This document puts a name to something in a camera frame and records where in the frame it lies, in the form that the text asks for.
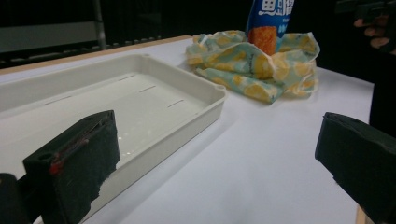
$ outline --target floral cloth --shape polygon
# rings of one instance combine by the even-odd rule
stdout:
[[[271,56],[247,42],[242,31],[195,35],[186,48],[194,72],[253,99],[273,103],[283,93],[306,96],[318,86],[320,49],[312,33],[285,34]]]

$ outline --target black object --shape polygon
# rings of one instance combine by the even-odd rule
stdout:
[[[0,223],[79,223],[119,160],[114,112],[81,119],[25,158],[21,179],[0,174]]]
[[[376,17],[388,15],[388,23],[384,37],[389,38],[388,44],[379,50],[391,52],[396,47],[396,0],[341,0],[335,5],[335,13],[355,12],[356,19],[364,23],[372,22]]]
[[[396,223],[396,139],[347,116],[323,117],[315,158],[374,223]]]

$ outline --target crumpled fabric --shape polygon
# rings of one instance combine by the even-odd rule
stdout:
[[[307,96],[318,88],[320,49],[312,33],[284,34],[271,56],[237,30],[194,35],[192,42],[186,55],[194,73],[247,97],[271,104],[285,92]]]

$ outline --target wooden table edge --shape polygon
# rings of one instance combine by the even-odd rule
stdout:
[[[356,212],[356,224],[374,224],[374,222],[366,216],[360,206],[358,206],[358,211]]]
[[[30,63],[30,64],[25,64],[25,65],[15,66],[15,67],[3,68],[3,69],[0,69],[0,75],[16,73],[16,72],[29,70],[29,69],[45,67],[45,66],[50,66],[50,65],[60,64],[60,63],[70,63],[70,62],[74,62],[74,61],[78,61],[78,60],[83,60],[83,59],[107,55],[107,54],[119,53],[119,52],[132,50],[132,49],[142,49],[145,47],[171,43],[171,42],[189,39],[189,38],[192,38],[192,36],[180,35],[180,36],[175,36],[175,37],[170,37],[170,38],[165,38],[165,39],[160,39],[160,40],[154,40],[154,41],[131,45],[131,46],[126,46],[126,47],[119,47],[119,48],[115,48],[115,49],[106,49],[106,50],[85,53],[85,54],[79,54],[76,56],[71,56],[71,57],[66,57],[66,58],[61,58],[61,59],[49,60],[49,61],[40,62],[40,63]]]

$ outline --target table surface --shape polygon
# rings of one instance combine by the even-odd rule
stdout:
[[[189,70],[190,36],[0,70],[0,82],[147,53]],[[318,68],[318,91],[272,105],[228,91],[220,118],[84,223],[364,223],[315,159],[322,116],[368,122],[373,84]]]

